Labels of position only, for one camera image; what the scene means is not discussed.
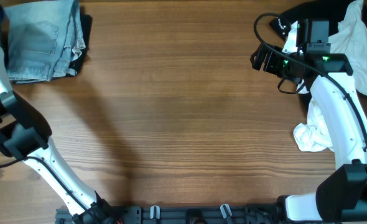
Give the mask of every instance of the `white rag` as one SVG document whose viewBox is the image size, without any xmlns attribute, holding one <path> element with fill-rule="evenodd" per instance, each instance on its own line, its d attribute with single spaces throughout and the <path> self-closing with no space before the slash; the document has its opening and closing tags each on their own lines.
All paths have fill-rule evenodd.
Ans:
<svg viewBox="0 0 367 224">
<path fill-rule="evenodd" d="M 367 28 L 361 20 L 363 0 L 348 5 L 345 18 L 338 23 L 338 33 L 328 38 L 330 51 L 344 53 L 352 66 L 356 90 L 367 95 Z M 294 139 L 301 151 L 333 150 L 325 120 L 317 102 L 311 99 L 307 124 L 294 128 Z"/>
</svg>

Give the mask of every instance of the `robotic hand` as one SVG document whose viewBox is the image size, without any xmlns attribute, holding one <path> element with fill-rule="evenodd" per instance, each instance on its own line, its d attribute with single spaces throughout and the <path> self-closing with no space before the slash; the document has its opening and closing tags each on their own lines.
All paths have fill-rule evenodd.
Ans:
<svg viewBox="0 0 367 224">
<path fill-rule="evenodd" d="M 326 120 L 337 171 L 311 194 L 281 196 L 273 204 L 197 209 L 208 212 L 209 224 L 367 221 L 367 120 L 348 60 L 345 55 L 330 54 L 328 21 L 300 21 L 298 50 L 282 53 L 257 32 L 256 25 L 264 16 L 279 17 L 264 14 L 256 20 L 254 31 L 262 44 L 251 57 L 253 68 L 259 70 L 265 61 L 266 72 L 296 83 L 304 80 Z M 70 222 L 184 223 L 183 212 L 188 208 L 130 207 L 134 208 L 130 215 L 127 208 L 111 207 L 82 182 L 56 150 L 45 118 L 12 90 L 0 47 L 0 124 L 9 114 L 15 121 L 0 128 L 0 152 L 16 160 L 0 168 L 22 161 L 36 170 L 65 202 Z"/>
</svg>

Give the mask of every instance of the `wooden table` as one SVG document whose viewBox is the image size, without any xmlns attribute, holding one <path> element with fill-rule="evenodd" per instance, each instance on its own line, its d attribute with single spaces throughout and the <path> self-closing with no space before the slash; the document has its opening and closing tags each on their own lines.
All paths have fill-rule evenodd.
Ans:
<svg viewBox="0 0 367 224">
<path fill-rule="evenodd" d="M 110 204 L 242 205 L 310 192 L 334 171 L 334 155 L 298 150 L 299 97 L 249 62 L 255 18 L 300 2 L 84 3 L 93 28 L 81 74 L 14 88 Z M 268 21 L 261 35 L 283 45 Z M 0 223 L 53 223 L 61 207 L 34 170 L 0 169 Z"/>
</svg>

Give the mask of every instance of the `white fabric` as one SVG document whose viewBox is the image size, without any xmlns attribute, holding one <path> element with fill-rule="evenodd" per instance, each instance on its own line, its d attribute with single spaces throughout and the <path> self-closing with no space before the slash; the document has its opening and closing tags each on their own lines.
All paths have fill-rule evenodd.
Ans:
<svg viewBox="0 0 367 224">
<path fill-rule="evenodd" d="M 345 18 L 338 23 L 338 33 L 328 38 L 331 53 L 344 53 L 351 63 L 355 87 L 367 95 L 367 28 L 361 20 L 363 0 L 349 4 Z M 299 124 L 294 129 L 294 139 L 301 151 L 333 151 L 332 140 L 317 102 L 311 99 L 307 124 Z"/>
</svg>

